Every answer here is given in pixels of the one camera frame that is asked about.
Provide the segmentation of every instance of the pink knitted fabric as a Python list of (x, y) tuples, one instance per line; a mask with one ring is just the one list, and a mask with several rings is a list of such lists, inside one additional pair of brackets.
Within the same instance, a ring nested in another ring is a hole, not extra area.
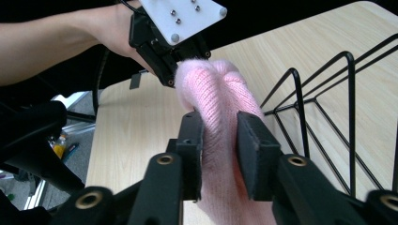
[(250, 201), (237, 164), (237, 112), (259, 116), (238, 69), (225, 60), (187, 60), (176, 71), (182, 106), (196, 109), (205, 124), (202, 200), (199, 207), (216, 224), (275, 224), (270, 202)]

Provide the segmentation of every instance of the black cable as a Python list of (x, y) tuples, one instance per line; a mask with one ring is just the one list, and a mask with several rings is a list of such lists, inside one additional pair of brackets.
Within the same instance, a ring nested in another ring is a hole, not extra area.
[(141, 15), (146, 15), (145, 12), (138, 10), (135, 7), (132, 7), (129, 3), (127, 3), (125, 0), (119, 0), (119, 2), (123, 5), (125, 5), (127, 8), (131, 9), (133, 12), (141, 14)]
[(94, 108), (95, 115), (97, 115), (97, 112), (99, 110), (99, 105), (100, 105), (99, 104), (100, 79), (102, 77), (102, 72), (103, 72), (103, 69), (105, 68), (105, 64), (106, 64), (106, 62), (108, 60), (109, 53), (110, 53), (109, 49), (105, 48), (104, 54), (103, 54), (103, 56), (101, 58), (101, 61), (99, 63), (99, 68), (97, 69), (97, 79), (95, 80), (94, 87), (93, 87), (93, 92), (92, 92), (92, 94), (93, 94), (93, 97), (92, 97), (93, 108)]

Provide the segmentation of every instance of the light wood surface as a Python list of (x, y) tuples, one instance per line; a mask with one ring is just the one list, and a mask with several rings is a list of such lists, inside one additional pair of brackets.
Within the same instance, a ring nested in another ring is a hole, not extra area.
[[(296, 68), (304, 81), (337, 53), (349, 51), (357, 58), (395, 33), (398, 33), (397, 16), (373, 3), (357, 2), (224, 46), (212, 51), (211, 60), (233, 62), (261, 103), (289, 68)], [(344, 60), (339, 61), (315, 83), (343, 66)], [(394, 53), (359, 73), (356, 82), (357, 149), (385, 188), (390, 188), (392, 183), (397, 137), (397, 70), (398, 53)], [(107, 187), (114, 193), (127, 188), (143, 178), (149, 159), (164, 152), (168, 140), (177, 137), (181, 117), (186, 112), (179, 105), (175, 90), (162, 87), (150, 74), (143, 76), (139, 89), (129, 90), (129, 85), (130, 81), (125, 81), (110, 86), (100, 96), (87, 186)], [(319, 98), (344, 135), (348, 133), (346, 87), (343, 82)], [(292, 90), (293, 82), (289, 80), (264, 111), (272, 109)], [(313, 105), (307, 104), (305, 110), (308, 122), (348, 181), (346, 148)], [(294, 112), (283, 114), (289, 132), (300, 146), (297, 118)], [(267, 126), (281, 142), (284, 152), (289, 152), (272, 117)], [(335, 187), (342, 189), (311, 139), (310, 149), (312, 160)], [(375, 187), (361, 169), (357, 169), (358, 198), (363, 200), (367, 191)], [(184, 205), (185, 224), (210, 223), (194, 203)]]

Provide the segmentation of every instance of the human arm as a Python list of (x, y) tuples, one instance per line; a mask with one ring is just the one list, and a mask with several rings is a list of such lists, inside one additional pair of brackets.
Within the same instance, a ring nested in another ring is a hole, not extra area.
[[(138, 1), (130, 4), (139, 7)], [(31, 22), (0, 23), (0, 86), (33, 77), (98, 44), (152, 71), (129, 45), (131, 14), (119, 4)]]

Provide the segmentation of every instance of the bolt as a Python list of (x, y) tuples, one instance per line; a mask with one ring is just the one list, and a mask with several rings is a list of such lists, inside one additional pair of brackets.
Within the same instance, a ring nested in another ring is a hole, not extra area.
[(226, 7), (222, 7), (222, 8), (220, 9), (220, 15), (221, 15), (222, 17), (225, 17), (227, 12), (228, 12), (228, 10), (226, 9)]
[(178, 34), (172, 34), (172, 41), (173, 42), (178, 42), (179, 41), (179, 35)]
[(169, 84), (169, 86), (174, 86), (174, 81), (173, 80), (169, 80), (168, 84)]
[(151, 45), (155, 45), (157, 42), (158, 42), (158, 40), (155, 38), (155, 39), (153, 39), (153, 40), (150, 41), (150, 44), (151, 44)]

